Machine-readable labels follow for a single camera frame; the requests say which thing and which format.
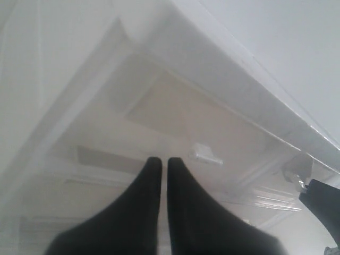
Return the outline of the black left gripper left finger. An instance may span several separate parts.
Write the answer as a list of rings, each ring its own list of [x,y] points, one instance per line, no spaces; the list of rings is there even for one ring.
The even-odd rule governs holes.
[[[45,254],[157,254],[162,161],[149,157],[107,208],[59,234]]]

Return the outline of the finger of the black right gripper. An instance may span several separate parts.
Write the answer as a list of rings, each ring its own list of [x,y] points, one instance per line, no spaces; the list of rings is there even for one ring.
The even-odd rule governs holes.
[[[299,200],[318,218],[339,244],[339,189],[312,179]]]

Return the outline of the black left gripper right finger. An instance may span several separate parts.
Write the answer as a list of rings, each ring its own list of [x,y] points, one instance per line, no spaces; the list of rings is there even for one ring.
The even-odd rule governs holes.
[[[221,206],[178,157],[168,160],[167,211],[173,254],[278,254],[278,239]]]

